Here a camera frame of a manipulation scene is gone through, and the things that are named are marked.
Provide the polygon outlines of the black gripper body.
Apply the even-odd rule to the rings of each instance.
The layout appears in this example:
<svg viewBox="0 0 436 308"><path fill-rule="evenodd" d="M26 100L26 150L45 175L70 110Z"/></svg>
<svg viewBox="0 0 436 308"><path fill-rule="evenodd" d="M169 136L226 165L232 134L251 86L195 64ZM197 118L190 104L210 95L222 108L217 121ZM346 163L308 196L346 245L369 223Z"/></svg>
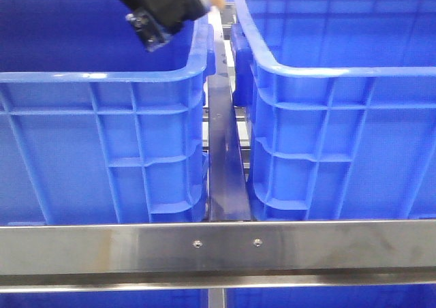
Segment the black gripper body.
<svg viewBox="0 0 436 308"><path fill-rule="evenodd" d="M125 19L149 52L165 46L185 21L195 21L210 11L210 0L119 1L130 9Z"/></svg>

